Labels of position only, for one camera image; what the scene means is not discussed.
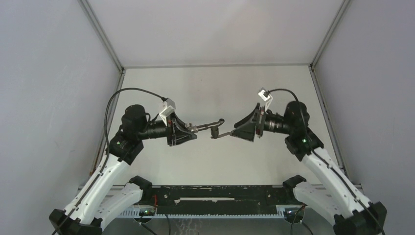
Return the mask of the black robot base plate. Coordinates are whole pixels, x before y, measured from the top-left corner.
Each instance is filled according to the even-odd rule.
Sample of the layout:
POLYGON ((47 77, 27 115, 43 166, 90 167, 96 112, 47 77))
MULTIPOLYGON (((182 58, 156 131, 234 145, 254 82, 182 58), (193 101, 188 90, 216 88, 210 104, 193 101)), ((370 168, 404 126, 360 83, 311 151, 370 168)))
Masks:
POLYGON ((271 212, 301 202, 283 186, 153 186, 138 202, 163 212, 271 212))

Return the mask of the metal elbow pipe fitting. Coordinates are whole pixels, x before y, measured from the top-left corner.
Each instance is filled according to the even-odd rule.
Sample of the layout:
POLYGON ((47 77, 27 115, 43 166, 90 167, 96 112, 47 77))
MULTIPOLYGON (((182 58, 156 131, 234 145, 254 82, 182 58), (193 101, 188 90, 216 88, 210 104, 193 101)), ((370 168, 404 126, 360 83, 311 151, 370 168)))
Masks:
POLYGON ((189 131, 189 132, 192 132, 192 133, 197 133, 199 130, 198 130, 198 127, 197 126, 194 126, 192 123, 186 123, 185 124, 185 128, 189 131))

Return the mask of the metal water faucet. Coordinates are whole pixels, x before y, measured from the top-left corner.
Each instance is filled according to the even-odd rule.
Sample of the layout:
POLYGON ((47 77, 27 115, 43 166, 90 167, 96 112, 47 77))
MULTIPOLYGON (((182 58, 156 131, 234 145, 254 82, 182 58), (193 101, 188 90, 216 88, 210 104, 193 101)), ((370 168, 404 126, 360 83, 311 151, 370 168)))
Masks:
POLYGON ((222 137, 225 137, 225 136, 229 136, 231 134, 231 131, 225 132, 225 133, 222 133, 222 134, 219 133, 219 127, 222 124, 224 124, 224 122, 225 122, 225 120, 223 118, 220 118, 216 122, 195 126, 194 127, 194 133, 200 132, 200 131, 205 131, 205 130, 209 129, 212 139, 219 139, 219 138, 222 138, 222 137))

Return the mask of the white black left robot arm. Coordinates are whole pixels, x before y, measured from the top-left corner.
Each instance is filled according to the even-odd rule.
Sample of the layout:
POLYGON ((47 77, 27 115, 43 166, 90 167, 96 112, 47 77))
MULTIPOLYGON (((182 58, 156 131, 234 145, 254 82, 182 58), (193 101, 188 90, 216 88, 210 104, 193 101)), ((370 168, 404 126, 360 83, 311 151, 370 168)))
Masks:
POLYGON ((85 186, 64 209, 54 209, 49 220, 55 235, 100 235, 105 227, 129 206, 156 202, 152 183, 140 176, 131 178, 118 194, 105 197, 115 180, 144 149, 144 140, 166 138, 169 146, 197 139, 174 112, 165 120, 152 121, 141 105, 126 108, 121 125, 109 142, 107 155, 85 186))

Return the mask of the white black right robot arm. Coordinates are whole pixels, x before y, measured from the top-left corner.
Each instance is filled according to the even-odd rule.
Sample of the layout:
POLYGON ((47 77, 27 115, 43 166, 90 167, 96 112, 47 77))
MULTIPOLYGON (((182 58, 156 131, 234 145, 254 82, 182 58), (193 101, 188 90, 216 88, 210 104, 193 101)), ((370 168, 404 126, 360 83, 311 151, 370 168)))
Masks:
POLYGON ((283 199, 290 204, 299 202, 325 218, 337 235, 378 235, 383 229, 387 209, 381 202, 372 202, 333 163, 323 142, 308 127, 309 113, 304 103, 291 101, 284 115, 272 113, 256 105, 254 110, 234 124, 231 136, 254 141, 264 132, 286 134, 289 152, 304 164, 328 191, 315 191, 302 176, 283 182, 283 199))

